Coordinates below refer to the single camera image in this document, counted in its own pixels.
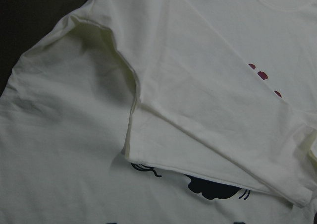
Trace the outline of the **cream long-sleeve cat shirt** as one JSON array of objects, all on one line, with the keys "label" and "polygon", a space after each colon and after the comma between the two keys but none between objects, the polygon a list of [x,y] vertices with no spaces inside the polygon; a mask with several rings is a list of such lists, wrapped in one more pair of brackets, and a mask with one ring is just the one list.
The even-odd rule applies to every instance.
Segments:
[{"label": "cream long-sleeve cat shirt", "polygon": [[3,224],[314,224],[317,0],[88,0],[0,98]]}]

